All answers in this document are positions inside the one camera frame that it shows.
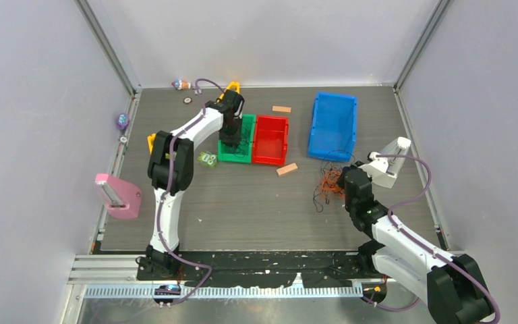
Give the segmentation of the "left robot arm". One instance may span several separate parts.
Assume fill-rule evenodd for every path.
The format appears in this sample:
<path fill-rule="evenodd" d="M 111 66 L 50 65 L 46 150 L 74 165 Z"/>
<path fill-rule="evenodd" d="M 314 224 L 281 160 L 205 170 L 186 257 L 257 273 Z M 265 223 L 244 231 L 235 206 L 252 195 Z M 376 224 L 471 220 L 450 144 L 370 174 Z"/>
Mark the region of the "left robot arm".
<path fill-rule="evenodd" d="M 147 170 L 156 203 L 154 231 L 136 260 L 139 280 L 173 279 L 187 263 L 179 256 L 178 227 L 181 201 L 194 177 L 194 152 L 215 133 L 239 140 L 243 105 L 236 90 L 226 90 L 182 127 L 156 133 Z"/>

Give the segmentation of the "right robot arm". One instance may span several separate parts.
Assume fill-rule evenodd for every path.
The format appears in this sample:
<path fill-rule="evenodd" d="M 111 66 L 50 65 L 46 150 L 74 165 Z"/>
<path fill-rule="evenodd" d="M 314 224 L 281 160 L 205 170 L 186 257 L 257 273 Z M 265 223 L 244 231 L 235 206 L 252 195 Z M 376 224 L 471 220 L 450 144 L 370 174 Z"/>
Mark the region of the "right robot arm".
<path fill-rule="evenodd" d="M 440 250 L 404 225 L 374 198 L 372 178 L 361 165 L 344 167 L 337 181 L 354 226 L 370 241 L 359 248 L 358 268 L 383 274 L 428 307 L 436 323 L 497 323 L 500 311 L 477 262 Z"/>

